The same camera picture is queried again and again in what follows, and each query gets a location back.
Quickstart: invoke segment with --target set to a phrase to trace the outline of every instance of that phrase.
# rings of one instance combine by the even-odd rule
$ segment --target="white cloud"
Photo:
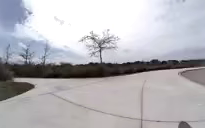
[[[19,42],[18,45],[19,45],[21,48],[25,48],[25,49],[27,48],[27,46],[26,46],[24,43],[22,43],[22,42]]]
[[[205,46],[205,1],[201,0],[24,1],[34,14],[29,26],[53,46],[68,46],[88,58],[78,40],[91,30],[100,33],[107,28],[121,38],[117,51],[104,54],[107,61],[141,60],[185,47]]]

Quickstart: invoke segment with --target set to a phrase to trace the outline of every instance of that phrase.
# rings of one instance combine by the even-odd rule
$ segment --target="dark object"
[[[181,121],[178,128],[192,128],[187,122]]]

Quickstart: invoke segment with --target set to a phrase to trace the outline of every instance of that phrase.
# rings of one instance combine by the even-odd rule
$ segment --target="cloud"
[[[19,45],[21,48],[25,48],[25,49],[27,48],[27,46],[26,46],[24,43],[22,43],[22,42],[19,42],[18,45]]]
[[[23,24],[30,14],[22,0],[0,0],[0,25],[6,30],[13,30],[16,24]]]

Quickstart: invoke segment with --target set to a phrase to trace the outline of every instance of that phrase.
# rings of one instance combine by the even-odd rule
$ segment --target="sky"
[[[105,29],[121,39],[117,50],[103,53],[106,62],[205,47],[205,0],[0,0],[0,35],[47,39],[70,52],[65,60],[71,63],[98,61],[78,41]]]

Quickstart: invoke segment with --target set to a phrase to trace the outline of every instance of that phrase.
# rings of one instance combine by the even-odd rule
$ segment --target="road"
[[[181,76],[183,71],[94,79],[19,78],[16,81],[36,87],[0,102],[0,128],[178,128],[180,121],[204,128],[205,86],[193,82],[187,72]],[[201,71],[189,74],[205,77]]]

